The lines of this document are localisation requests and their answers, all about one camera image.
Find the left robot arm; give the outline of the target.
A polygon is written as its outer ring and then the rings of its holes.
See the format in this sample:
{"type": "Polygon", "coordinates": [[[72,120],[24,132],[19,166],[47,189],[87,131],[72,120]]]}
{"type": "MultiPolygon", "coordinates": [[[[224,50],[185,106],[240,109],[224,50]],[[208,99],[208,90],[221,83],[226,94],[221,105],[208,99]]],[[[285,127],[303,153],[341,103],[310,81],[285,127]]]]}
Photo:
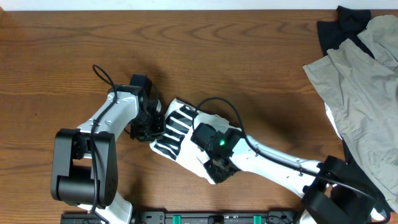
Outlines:
{"type": "Polygon", "coordinates": [[[118,192],[116,141],[130,127],[131,139],[152,142],[164,133],[158,89],[114,85],[102,107],[75,129],[55,136],[50,191],[55,200],[86,210],[63,214],[61,223],[139,223],[131,202],[118,192]]]}

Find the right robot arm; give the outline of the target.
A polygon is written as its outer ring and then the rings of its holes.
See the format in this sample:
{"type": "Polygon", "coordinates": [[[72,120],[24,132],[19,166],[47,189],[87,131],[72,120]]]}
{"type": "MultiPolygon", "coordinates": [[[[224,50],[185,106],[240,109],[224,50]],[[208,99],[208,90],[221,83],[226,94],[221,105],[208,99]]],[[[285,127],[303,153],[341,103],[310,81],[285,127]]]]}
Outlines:
{"type": "Polygon", "coordinates": [[[234,128],[196,131],[192,141],[209,156],[205,167],[217,183],[245,171],[298,195],[308,213],[301,223],[387,223],[391,219],[391,209],[366,176],[336,157],[323,162],[293,157],[234,128]]]}

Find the white t-shirt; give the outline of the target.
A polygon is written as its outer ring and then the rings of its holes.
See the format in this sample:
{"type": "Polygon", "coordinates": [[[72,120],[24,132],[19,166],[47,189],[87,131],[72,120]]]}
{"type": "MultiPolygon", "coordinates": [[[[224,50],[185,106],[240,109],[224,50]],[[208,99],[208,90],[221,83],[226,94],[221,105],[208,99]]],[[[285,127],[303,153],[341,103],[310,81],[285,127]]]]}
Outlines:
{"type": "Polygon", "coordinates": [[[234,127],[229,121],[216,114],[208,114],[194,107],[174,99],[166,112],[165,133],[161,139],[149,144],[150,148],[179,165],[206,179],[210,184],[215,184],[207,174],[204,163],[213,156],[200,149],[191,142],[191,136],[195,128],[200,124],[209,124],[216,132],[227,132],[234,127]]]}

